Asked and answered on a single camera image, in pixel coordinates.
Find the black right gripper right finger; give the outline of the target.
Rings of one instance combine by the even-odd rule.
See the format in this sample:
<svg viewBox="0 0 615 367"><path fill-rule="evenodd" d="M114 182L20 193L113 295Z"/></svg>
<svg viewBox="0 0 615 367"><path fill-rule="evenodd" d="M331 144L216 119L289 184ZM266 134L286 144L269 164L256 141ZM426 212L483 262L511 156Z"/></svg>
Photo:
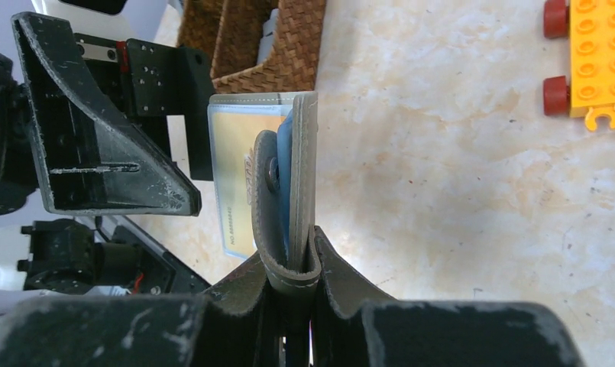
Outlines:
<svg viewBox="0 0 615 367"><path fill-rule="evenodd" d="M321 229L312 334L317 366L581 366L568 329L528 302L397 300Z"/></svg>

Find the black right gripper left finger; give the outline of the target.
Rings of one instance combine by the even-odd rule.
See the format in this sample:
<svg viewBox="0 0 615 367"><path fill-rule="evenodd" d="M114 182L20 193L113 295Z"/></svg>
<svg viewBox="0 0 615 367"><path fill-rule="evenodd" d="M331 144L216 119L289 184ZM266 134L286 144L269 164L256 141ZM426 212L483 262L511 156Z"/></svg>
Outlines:
<svg viewBox="0 0 615 367"><path fill-rule="evenodd" d="M275 365L280 273L254 255L200 294L27 300L0 322L0 366Z"/></svg>

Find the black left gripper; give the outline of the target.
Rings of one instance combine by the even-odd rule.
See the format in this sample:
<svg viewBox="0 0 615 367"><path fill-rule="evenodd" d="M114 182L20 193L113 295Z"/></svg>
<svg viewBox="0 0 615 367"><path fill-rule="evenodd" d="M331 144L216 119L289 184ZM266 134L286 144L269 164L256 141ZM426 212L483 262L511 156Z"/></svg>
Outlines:
<svg viewBox="0 0 615 367"><path fill-rule="evenodd" d="M11 25L24 79L0 54L0 216L34 191L59 215L197 216L195 182L213 178L209 58L29 11Z"/></svg>

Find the gold credit card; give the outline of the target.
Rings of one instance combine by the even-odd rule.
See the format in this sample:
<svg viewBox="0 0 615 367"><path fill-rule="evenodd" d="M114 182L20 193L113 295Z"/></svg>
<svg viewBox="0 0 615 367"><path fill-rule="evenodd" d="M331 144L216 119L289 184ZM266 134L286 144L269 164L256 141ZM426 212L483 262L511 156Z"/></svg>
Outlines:
<svg viewBox="0 0 615 367"><path fill-rule="evenodd" d="M276 131L286 112L212 113L212 170L224 252L247 258L256 250L251 224L251 182L256 137Z"/></svg>

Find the blue credit card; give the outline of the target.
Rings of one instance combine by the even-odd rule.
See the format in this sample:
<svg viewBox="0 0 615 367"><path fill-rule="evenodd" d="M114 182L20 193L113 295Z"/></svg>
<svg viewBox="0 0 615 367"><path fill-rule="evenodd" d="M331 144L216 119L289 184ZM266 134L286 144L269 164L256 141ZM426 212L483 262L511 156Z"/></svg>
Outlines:
<svg viewBox="0 0 615 367"><path fill-rule="evenodd" d="M286 260L289 260L291 253L289 245L289 215L290 215L290 181L291 181L291 161L293 143L293 112L288 116L277 129L277 166L278 180L280 184L280 223L283 235L283 246Z"/></svg>

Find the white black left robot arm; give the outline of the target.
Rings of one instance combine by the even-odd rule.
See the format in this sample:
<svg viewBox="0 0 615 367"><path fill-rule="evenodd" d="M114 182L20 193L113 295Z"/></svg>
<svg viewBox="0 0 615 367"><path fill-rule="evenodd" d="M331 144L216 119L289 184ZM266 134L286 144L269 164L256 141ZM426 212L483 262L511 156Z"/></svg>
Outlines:
<svg viewBox="0 0 615 367"><path fill-rule="evenodd" d="M0 54L0 216L39 191L51 221L0 229L0 319L30 297L198 294L209 283L131 221L197 216L211 180L200 50L12 20L24 82Z"/></svg>

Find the brown wicker basket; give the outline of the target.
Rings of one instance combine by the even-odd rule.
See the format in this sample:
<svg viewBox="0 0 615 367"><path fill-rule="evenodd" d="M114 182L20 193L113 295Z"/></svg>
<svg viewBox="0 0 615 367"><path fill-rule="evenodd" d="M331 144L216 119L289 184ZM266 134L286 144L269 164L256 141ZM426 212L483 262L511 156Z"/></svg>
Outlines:
<svg viewBox="0 0 615 367"><path fill-rule="evenodd" d="M184 1L177 43L207 53L218 93L308 91L325 9L325 0Z"/></svg>

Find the yellow red toy brick car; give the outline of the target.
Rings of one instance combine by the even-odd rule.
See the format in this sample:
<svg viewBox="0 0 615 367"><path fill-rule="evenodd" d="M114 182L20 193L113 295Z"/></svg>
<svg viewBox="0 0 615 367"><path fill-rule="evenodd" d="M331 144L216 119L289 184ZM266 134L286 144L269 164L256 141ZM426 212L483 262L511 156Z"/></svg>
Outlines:
<svg viewBox="0 0 615 367"><path fill-rule="evenodd" d="M570 51L569 75L543 81L545 115L582 118L590 132L605 119L615 130L615 0L547 1L542 25Z"/></svg>

